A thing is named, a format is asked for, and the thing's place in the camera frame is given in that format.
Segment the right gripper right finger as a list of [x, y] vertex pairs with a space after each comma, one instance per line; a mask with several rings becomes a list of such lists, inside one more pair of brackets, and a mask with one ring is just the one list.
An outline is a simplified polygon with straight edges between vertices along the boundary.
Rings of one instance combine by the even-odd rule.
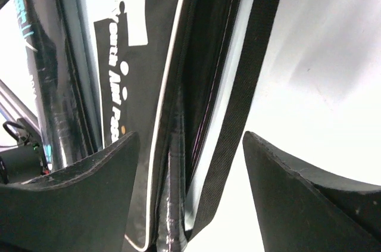
[[380, 186], [325, 171], [252, 132], [243, 150], [265, 251], [380, 250]]

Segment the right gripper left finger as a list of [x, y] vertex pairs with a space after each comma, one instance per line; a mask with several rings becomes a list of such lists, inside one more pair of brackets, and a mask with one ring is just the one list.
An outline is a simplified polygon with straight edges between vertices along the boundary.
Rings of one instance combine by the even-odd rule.
[[64, 169], [1, 186], [2, 251], [121, 251], [138, 166], [130, 132]]

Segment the black racket bag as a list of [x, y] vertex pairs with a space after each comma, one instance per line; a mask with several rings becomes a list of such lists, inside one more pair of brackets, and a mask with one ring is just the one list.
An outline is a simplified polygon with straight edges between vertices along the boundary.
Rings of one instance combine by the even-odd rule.
[[214, 219], [279, 0], [89, 0], [102, 137], [140, 136], [124, 251], [183, 251]]

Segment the black shuttlecock tube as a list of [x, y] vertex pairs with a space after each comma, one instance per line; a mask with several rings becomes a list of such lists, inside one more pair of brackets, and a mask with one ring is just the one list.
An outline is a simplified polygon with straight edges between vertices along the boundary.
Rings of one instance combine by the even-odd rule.
[[14, 0], [48, 169], [101, 147], [88, 54], [77, 0]]

